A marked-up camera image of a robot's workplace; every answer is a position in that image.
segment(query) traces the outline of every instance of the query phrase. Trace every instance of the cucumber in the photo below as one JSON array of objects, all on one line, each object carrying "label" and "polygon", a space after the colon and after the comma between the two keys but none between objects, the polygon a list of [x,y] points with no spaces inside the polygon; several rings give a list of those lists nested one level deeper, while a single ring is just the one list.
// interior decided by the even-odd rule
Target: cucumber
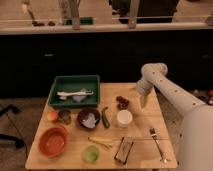
[{"label": "cucumber", "polygon": [[108,107],[105,107],[102,109],[102,112],[101,112],[101,119],[102,119],[102,123],[104,125],[105,128],[109,128],[110,127],[110,123],[106,117],[106,110],[108,109]]}]

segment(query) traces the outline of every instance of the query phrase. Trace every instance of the bottle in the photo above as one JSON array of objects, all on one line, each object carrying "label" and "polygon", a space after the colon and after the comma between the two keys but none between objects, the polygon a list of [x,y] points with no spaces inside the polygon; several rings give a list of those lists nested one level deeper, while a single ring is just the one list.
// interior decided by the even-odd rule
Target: bottle
[{"label": "bottle", "polygon": [[67,25],[68,21],[71,20],[71,9],[69,0],[58,0],[58,5],[61,11],[61,21],[62,25]]}]

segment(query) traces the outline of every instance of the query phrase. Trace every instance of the metal fork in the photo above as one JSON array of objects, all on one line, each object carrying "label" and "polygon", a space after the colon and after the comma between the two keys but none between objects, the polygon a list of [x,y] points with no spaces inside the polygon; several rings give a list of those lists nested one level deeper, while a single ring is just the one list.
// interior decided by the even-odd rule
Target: metal fork
[{"label": "metal fork", "polygon": [[158,151],[160,153],[160,156],[161,156],[161,162],[163,163],[167,163],[168,161],[170,161],[169,159],[166,158],[166,154],[163,152],[163,150],[160,148],[160,143],[159,141],[157,140],[157,134],[155,132],[155,129],[154,128],[150,128],[149,129],[149,132],[153,138],[153,140],[155,141],[156,145],[157,145],[157,148],[158,148]]}]

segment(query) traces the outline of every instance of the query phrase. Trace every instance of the green vegetable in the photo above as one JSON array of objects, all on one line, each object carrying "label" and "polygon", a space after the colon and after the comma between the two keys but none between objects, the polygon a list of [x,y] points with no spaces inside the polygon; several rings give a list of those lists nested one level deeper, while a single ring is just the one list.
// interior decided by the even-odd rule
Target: green vegetable
[{"label": "green vegetable", "polygon": [[83,151],[83,159],[88,163],[94,163],[99,157],[99,150],[96,146],[89,146]]},{"label": "green vegetable", "polygon": [[102,118],[102,122],[105,128],[109,128],[110,127],[110,123],[106,117],[106,110],[108,109],[108,107],[103,108],[102,112],[101,112],[101,118]]}]

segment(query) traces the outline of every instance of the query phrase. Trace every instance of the wooden table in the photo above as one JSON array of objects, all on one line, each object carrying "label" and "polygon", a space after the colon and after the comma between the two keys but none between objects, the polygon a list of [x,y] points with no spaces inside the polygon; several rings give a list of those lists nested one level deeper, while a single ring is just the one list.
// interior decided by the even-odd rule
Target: wooden table
[{"label": "wooden table", "polygon": [[[116,121],[117,102],[116,96],[123,96],[130,100],[129,110],[133,114],[133,122],[128,128],[118,127]],[[153,91],[149,94],[147,104],[140,107],[139,94],[134,83],[101,83],[101,101],[99,111],[108,106],[106,111],[111,127],[105,129],[102,122],[93,131],[86,131],[76,122],[76,117],[81,109],[72,109],[72,123],[65,126],[69,132],[67,149],[55,158],[47,158],[38,151],[38,142],[41,134],[55,125],[47,120],[47,113],[53,110],[47,104],[38,126],[32,147],[26,162],[27,169],[151,169],[151,168],[176,168],[177,162],[168,131],[161,113],[161,109]],[[164,164],[160,161],[160,154],[155,142],[152,140],[149,128],[156,128],[159,142],[171,161]],[[89,136],[107,137],[113,139],[114,146],[106,149],[102,145],[88,141]],[[117,163],[114,156],[123,136],[134,138],[134,145],[126,165]],[[82,152],[89,145],[96,145],[100,155],[96,163],[89,164],[82,160]]]}]

